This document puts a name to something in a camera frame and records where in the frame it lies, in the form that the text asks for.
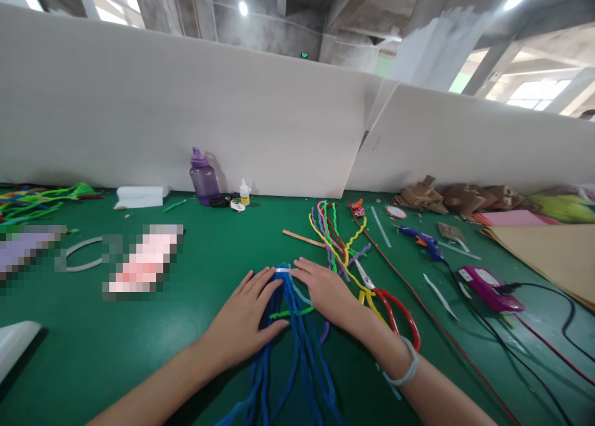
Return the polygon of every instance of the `foam board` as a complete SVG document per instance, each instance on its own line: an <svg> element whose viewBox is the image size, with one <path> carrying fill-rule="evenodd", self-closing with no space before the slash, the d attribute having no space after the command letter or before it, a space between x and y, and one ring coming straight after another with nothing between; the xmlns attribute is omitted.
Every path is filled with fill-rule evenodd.
<svg viewBox="0 0 595 426"><path fill-rule="evenodd" d="M0 5L0 181L337 198L381 78Z"/></svg>
<svg viewBox="0 0 595 426"><path fill-rule="evenodd" d="M399 84L361 146L347 189L396 192L427 174L437 185L518 191L594 182L593 151L592 123Z"/></svg>

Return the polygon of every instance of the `window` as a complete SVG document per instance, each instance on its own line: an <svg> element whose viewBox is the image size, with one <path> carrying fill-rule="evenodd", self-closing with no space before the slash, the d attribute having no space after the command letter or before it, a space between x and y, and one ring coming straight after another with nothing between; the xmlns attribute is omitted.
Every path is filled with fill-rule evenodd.
<svg viewBox="0 0 595 426"><path fill-rule="evenodd" d="M512 94L507 104L543 111L569 83L570 80L525 82Z"/></svg>
<svg viewBox="0 0 595 426"><path fill-rule="evenodd" d="M93 0L103 21L144 28L137 0Z"/></svg>

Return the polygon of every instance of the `hot glue gun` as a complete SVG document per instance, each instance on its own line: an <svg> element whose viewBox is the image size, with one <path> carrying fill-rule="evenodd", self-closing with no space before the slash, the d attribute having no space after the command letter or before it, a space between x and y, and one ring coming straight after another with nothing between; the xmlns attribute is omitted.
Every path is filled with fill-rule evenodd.
<svg viewBox="0 0 595 426"><path fill-rule="evenodd" d="M415 229L408 228L407 226L401 226L399 229L406 236L417 238L417 244L427 247L428 252L430 253L430 258L433 261L444 262L444 256L442 255L442 252L440 252L440 250L438 249L438 246L436 246L438 241L435 240L433 237L416 231Z"/></svg>

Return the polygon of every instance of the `white paper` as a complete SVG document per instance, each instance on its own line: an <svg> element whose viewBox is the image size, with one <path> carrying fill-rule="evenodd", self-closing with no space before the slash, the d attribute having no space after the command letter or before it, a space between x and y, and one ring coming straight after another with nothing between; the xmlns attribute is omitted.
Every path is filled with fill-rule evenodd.
<svg viewBox="0 0 595 426"><path fill-rule="evenodd" d="M119 187L118 203L127 209L163 206L163 197L169 193L165 186L126 186Z"/></svg>

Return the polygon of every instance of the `yellow glue bottle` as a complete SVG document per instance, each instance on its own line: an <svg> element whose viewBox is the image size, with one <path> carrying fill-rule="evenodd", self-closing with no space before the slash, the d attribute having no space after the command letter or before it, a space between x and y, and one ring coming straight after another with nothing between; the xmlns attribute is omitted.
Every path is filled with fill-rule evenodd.
<svg viewBox="0 0 595 426"><path fill-rule="evenodd" d="M246 180L242 178L242 185L240 186L240 202L244 206L250 204L250 187L246 185Z"/></svg>

